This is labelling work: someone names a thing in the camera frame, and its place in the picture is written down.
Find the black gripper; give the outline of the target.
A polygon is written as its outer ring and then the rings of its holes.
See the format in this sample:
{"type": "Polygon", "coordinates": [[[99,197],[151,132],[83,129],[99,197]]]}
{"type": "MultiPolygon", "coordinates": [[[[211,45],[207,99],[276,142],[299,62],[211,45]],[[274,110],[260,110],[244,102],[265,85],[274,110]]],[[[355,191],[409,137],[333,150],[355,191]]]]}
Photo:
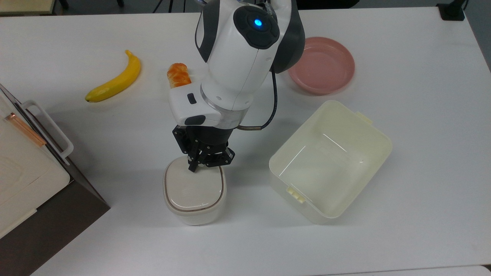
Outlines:
{"type": "Polygon", "coordinates": [[[226,166],[235,152],[228,147],[233,129],[203,126],[179,126],[172,133],[182,153],[188,156],[189,171],[195,173],[199,165],[226,166]]]}

